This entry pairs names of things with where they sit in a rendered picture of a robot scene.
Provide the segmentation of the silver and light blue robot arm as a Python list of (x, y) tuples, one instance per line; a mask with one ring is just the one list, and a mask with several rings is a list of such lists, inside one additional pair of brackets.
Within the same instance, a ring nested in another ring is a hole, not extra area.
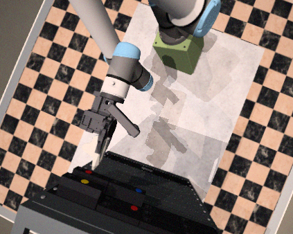
[[(140, 49), (120, 41), (102, 0), (69, 2), (109, 65), (101, 90), (122, 99), (126, 99), (130, 85), (139, 91), (149, 90), (154, 80), (139, 62)], [(205, 36), (221, 8), (220, 0), (148, 0), (148, 3), (158, 22), (161, 41), (171, 46), (182, 43), (190, 34), (197, 38)], [(112, 104), (107, 111), (130, 136), (136, 138), (140, 134), (139, 126), (116, 105)]]

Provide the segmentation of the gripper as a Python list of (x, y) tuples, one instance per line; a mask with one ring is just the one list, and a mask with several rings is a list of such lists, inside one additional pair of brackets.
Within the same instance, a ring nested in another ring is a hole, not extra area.
[(93, 137), (92, 142), (82, 146), (82, 150), (93, 157), (91, 169), (95, 170), (102, 161), (117, 126), (117, 120), (107, 111), (107, 108), (112, 104), (116, 105), (117, 102), (123, 104), (125, 100), (102, 91), (94, 91), (93, 95), (95, 96), (93, 104), (91, 109), (85, 110), (80, 129), (98, 134)]

